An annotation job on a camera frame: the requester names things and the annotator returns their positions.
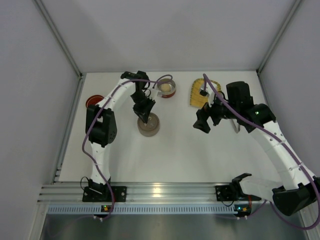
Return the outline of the brown round lid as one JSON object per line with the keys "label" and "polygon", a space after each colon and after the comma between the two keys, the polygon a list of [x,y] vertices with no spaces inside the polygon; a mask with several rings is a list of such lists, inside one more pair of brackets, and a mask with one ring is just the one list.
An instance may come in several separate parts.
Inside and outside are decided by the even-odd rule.
{"label": "brown round lid", "polygon": [[142,126],[142,127],[146,126],[147,128],[152,128],[157,126],[160,127],[160,120],[155,113],[151,112],[147,123],[143,123],[139,118],[137,119],[137,127],[138,126]]}

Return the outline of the tan steel lunch bowl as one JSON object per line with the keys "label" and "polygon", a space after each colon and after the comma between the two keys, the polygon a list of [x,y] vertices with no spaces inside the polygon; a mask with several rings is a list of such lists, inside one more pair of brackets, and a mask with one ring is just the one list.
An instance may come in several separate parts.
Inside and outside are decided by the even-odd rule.
{"label": "tan steel lunch bowl", "polygon": [[160,130],[160,127],[159,126],[156,126],[156,127],[146,127],[146,126],[138,126],[138,130],[139,132],[145,136],[145,137],[153,137],[155,136],[159,130]]}

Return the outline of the white round bun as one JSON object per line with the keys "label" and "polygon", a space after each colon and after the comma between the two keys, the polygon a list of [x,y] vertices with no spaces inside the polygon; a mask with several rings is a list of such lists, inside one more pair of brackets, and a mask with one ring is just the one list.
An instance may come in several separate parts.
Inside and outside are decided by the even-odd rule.
{"label": "white round bun", "polygon": [[171,91],[171,85],[169,83],[164,83],[160,85],[159,89],[164,93],[168,93]]}

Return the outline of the steel food tongs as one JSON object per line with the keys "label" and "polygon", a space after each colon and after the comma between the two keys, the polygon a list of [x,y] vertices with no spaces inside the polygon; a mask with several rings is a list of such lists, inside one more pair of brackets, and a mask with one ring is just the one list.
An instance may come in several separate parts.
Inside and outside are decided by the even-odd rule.
{"label": "steel food tongs", "polygon": [[231,119],[231,120],[230,120],[230,123],[231,123],[231,126],[232,126],[234,132],[235,132],[236,134],[238,134],[238,133],[241,131],[241,126],[240,126],[240,124],[239,124],[237,121],[235,121],[234,119]]}

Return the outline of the red round lid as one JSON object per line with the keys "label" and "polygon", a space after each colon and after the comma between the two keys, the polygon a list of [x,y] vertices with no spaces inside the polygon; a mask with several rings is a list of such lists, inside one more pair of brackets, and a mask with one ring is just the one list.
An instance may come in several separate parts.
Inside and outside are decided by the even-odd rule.
{"label": "red round lid", "polygon": [[102,95],[98,95],[98,94],[92,95],[86,100],[85,107],[88,108],[88,106],[90,106],[90,105],[96,105],[97,103],[99,103],[103,99],[104,99],[104,97]]}

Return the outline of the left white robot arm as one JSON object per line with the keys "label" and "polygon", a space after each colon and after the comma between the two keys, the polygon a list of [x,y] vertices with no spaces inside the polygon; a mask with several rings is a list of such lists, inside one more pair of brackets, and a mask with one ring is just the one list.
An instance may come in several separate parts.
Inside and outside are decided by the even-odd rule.
{"label": "left white robot arm", "polygon": [[91,152],[84,153],[92,160],[92,174],[83,190],[83,202],[114,202],[111,188],[110,152],[117,136],[115,111],[131,98],[133,112],[144,124],[150,119],[155,100],[146,96],[151,80],[146,72],[124,72],[113,90],[96,104],[86,109],[84,142],[89,142]]}

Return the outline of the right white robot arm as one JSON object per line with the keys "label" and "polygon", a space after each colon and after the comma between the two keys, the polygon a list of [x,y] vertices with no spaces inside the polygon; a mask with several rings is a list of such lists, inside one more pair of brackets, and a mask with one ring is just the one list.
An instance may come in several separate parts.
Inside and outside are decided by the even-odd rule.
{"label": "right white robot arm", "polygon": [[221,191],[221,198],[233,201],[258,197],[272,202],[285,216],[313,204],[320,193],[320,179],[295,155],[270,108],[264,103],[254,103],[250,87],[244,81],[227,84],[226,91],[226,94],[217,91],[208,82],[201,85],[198,92],[207,101],[196,112],[193,127],[207,134],[211,130],[208,119],[214,126],[222,119],[236,120],[261,146],[280,180],[265,180],[243,173],[231,180],[228,191]]}

